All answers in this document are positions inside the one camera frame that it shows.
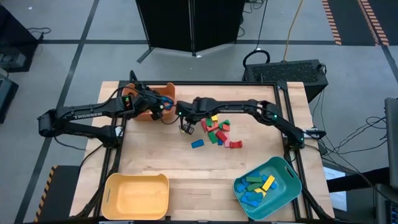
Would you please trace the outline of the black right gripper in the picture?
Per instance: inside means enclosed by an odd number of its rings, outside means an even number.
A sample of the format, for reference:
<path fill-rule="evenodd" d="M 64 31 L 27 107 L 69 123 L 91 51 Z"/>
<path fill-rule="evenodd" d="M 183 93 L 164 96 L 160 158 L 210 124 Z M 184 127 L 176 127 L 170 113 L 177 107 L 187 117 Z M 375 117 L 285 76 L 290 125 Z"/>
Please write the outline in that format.
<path fill-rule="evenodd" d="M 181 100 L 177 101 L 175 104 L 175 114 L 178 115 L 181 120 L 186 119 L 187 123 L 196 124 L 201 119 L 207 117 L 207 114 L 200 110 L 202 99 L 203 98 L 196 97 L 191 103 Z M 179 128 L 182 133 L 188 133 L 189 135 L 192 135 L 195 130 L 191 124 L 187 124 L 185 127 L 182 123 Z"/>

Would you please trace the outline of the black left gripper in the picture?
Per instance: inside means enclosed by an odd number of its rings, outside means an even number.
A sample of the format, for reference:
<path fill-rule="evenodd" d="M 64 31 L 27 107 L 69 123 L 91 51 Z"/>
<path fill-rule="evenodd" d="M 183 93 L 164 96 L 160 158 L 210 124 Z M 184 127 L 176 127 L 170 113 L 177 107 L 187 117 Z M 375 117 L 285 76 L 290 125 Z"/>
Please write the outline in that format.
<path fill-rule="evenodd" d="M 169 113 L 173 104 L 164 105 L 163 103 L 171 103 L 172 99 L 167 96 L 161 96 L 155 90 L 135 90 L 136 95 L 133 99 L 136 121 L 156 121 L 163 117 L 162 113 Z"/>

